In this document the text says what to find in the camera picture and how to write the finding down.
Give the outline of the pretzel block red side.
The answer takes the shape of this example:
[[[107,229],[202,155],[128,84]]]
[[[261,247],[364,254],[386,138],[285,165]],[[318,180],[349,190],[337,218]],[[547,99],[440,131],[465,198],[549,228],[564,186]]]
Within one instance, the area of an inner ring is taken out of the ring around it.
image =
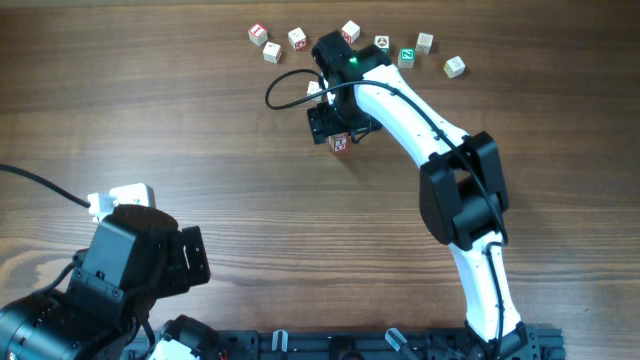
[[[341,154],[348,150],[349,136],[347,133],[331,135],[328,137],[328,142],[332,153]]]

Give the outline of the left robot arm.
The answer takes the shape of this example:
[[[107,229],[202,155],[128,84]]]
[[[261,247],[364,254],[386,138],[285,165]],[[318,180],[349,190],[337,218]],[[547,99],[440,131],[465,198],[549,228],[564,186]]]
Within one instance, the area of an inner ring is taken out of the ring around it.
[[[157,300],[210,277],[199,227],[181,228],[155,208],[119,205],[50,285],[2,308],[1,356],[117,359],[138,331],[153,332]]]

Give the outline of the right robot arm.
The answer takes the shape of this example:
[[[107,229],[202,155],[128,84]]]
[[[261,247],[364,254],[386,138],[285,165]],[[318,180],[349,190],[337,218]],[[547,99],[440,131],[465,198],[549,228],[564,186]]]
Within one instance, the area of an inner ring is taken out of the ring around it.
[[[419,169],[419,211],[447,246],[463,285],[466,323],[496,358],[516,348],[521,317],[509,293],[502,249],[508,196],[494,139],[450,124],[406,83],[375,45],[356,51],[334,31],[311,50],[326,101],[307,112],[313,140],[352,142],[386,129]]]

